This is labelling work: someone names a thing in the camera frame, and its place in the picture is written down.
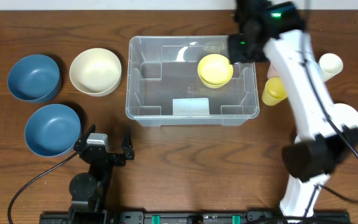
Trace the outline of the pink cup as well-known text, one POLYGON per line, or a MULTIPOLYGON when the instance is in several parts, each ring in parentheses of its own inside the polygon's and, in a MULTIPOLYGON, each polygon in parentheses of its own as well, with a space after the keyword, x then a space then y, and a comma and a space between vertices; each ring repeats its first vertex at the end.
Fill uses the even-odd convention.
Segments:
POLYGON ((271 78, 276 78, 276 77, 279 77, 279 76, 280 76, 279 73, 276 71, 275 67, 271 63, 269 68, 268 68, 267 78, 271 79, 271 78))

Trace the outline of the clear plastic storage container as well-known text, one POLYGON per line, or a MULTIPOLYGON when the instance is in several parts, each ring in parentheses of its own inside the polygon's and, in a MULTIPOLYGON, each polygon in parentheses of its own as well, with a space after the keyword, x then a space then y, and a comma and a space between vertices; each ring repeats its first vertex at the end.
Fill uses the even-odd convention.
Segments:
POLYGON ((253 63, 234 65, 221 88, 198 76, 200 60, 227 56, 227 36, 135 36, 129 42, 126 115, 142 126, 240 126, 259 114, 253 63))

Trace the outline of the cream bowl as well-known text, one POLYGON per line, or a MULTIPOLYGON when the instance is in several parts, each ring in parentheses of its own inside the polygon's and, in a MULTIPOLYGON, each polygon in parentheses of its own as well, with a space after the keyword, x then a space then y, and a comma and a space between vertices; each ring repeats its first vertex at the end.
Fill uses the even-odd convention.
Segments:
POLYGON ((88 49, 72 61, 69 76, 78 91, 89 96, 106 96, 119 86, 122 65, 117 55, 110 50, 88 49))

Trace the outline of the cream white cup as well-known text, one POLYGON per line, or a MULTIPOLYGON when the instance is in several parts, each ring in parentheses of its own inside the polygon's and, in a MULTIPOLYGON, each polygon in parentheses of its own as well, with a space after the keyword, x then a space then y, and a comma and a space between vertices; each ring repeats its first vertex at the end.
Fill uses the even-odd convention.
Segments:
POLYGON ((321 78, 323 79, 323 82, 326 82, 341 73, 344 67, 341 58, 332 53, 322 55, 319 59, 318 65, 321 69, 321 78))

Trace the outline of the lower blue bowl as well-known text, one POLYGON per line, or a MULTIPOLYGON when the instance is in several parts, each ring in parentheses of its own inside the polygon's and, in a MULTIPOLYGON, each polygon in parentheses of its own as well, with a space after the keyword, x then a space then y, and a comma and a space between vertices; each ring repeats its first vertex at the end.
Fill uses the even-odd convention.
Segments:
POLYGON ((27 121, 24 139, 27 147, 42 157, 68 154, 82 132, 77 113, 62 104, 38 109, 27 121))

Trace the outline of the upper blue bowl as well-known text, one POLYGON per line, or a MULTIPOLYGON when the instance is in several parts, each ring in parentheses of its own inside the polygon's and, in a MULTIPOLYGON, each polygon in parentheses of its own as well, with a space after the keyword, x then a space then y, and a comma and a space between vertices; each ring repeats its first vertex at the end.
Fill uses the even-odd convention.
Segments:
POLYGON ((57 63, 42 54, 20 59, 9 71, 7 87, 17 99, 45 103, 58 95, 62 78, 57 63))

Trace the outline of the left yellow cup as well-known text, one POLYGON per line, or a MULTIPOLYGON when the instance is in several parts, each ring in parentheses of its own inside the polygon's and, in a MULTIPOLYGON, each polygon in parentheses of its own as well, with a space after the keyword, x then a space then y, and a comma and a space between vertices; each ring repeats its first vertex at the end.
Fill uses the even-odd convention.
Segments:
POLYGON ((262 93, 262 101, 264 104, 267 106, 275 106, 286 99, 287 96, 288 95, 281 78, 273 77, 267 80, 262 93))

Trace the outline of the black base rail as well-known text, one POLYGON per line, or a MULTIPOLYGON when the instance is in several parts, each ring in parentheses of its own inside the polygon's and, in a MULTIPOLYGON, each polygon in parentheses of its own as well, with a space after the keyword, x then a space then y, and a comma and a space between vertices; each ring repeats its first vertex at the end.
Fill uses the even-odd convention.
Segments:
POLYGON ((268 210, 250 210, 244 213, 44 213, 40 224, 107 223, 107 224, 241 224, 241 223, 301 223, 301 220, 278 221, 279 214, 268 210))

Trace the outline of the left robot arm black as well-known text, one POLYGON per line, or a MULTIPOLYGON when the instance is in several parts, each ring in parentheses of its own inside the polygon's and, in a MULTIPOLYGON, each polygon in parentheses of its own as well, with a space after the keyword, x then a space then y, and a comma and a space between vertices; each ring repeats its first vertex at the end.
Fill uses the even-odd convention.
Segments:
POLYGON ((121 149, 121 153, 110 152, 108 136, 97 133, 95 125, 91 125, 77 140, 74 150, 89 164, 89 170, 74 176, 70 182, 69 224, 114 223, 114 212, 104 207, 113 167, 125 166, 127 160, 135 158, 129 129, 125 132, 121 149))

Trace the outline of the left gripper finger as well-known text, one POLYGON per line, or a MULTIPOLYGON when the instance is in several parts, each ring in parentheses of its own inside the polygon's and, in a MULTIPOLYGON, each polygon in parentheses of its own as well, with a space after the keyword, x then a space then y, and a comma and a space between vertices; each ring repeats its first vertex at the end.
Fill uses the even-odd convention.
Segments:
POLYGON ((76 152, 83 152, 88 147, 87 139, 90 136, 91 133, 94 133, 96 131, 95 124, 92 124, 85 133, 77 140, 77 142, 74 145, 74 150, 76 152))
POLYGON ((135 152, 131 141, 131 132, 127 128, 124 139, 122 140, 121 149, 125 155, 126 160, 134 160, 135 152))

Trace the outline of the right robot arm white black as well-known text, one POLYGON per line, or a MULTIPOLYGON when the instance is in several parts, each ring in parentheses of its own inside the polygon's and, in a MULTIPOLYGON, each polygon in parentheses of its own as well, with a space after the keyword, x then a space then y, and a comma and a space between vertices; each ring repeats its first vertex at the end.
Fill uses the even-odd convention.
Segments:
POLYGON ((306 21, 292 2, 238 1, 239 32, 228 38, 229 60, 270 61, 277 70, 295 118, 298 141, 284 147, 289 173, 281 215, 267 223, 344 223, 342 213, 313 207, 336 167, 358 144, 358 113, 335 107, 315 62, 306 21))

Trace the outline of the white small bowl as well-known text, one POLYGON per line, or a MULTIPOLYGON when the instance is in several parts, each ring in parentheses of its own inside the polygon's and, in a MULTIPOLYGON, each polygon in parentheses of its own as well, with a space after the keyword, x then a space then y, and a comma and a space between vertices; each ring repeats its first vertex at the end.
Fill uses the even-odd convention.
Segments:
POLYGON ((344 103, 334 104, 334 123, 348 128, 358 128, 358 112, 351 106, 344 103))

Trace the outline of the yellow small bowl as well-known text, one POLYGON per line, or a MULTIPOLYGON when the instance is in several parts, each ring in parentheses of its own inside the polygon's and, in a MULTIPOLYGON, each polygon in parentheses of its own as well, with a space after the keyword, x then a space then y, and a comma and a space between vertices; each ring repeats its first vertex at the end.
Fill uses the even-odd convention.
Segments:
POLYGON ((198 63, 198 76, 208 88, 221 88, 230 81, 234 69, 227 57, 210 54, 198 63))

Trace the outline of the blue bowl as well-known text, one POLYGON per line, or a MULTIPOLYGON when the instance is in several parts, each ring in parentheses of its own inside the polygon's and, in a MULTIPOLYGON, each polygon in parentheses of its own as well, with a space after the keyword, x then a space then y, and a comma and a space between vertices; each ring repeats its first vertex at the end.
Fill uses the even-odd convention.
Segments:
POLYGON ((38 109, 27 121, 24 139, 27 147, 42 157, 68 154, 82 132, 77 113, 62 104, 38 109))
POLYGON ((9 71, 7 87, 17 99, 45 103, 58 95, 62 78, 57 63, 42 54, 20 59, 9 71))

